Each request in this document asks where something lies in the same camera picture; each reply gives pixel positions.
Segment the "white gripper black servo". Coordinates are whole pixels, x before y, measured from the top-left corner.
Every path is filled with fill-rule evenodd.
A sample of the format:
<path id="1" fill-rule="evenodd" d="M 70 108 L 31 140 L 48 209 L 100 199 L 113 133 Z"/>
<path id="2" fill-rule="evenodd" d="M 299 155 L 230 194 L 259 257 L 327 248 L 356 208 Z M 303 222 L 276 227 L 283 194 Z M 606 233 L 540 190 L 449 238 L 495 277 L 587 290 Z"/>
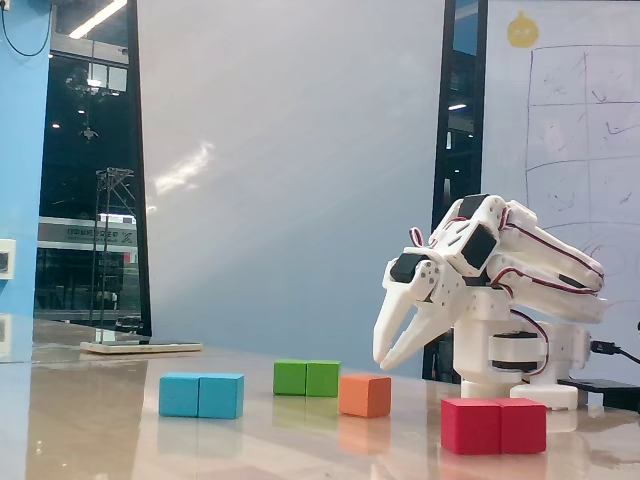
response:
<path id="1" fill-rule="evenodd" d="M 464 297 L 465 282 L 436 250 L 406 247 L 386 267 L 386 295 L 373 330 L 373 359 L 391 370 L 452 326 L 459 315 L 456 297 Z M 393 343 L 409 310 L 416 314 Z"/>

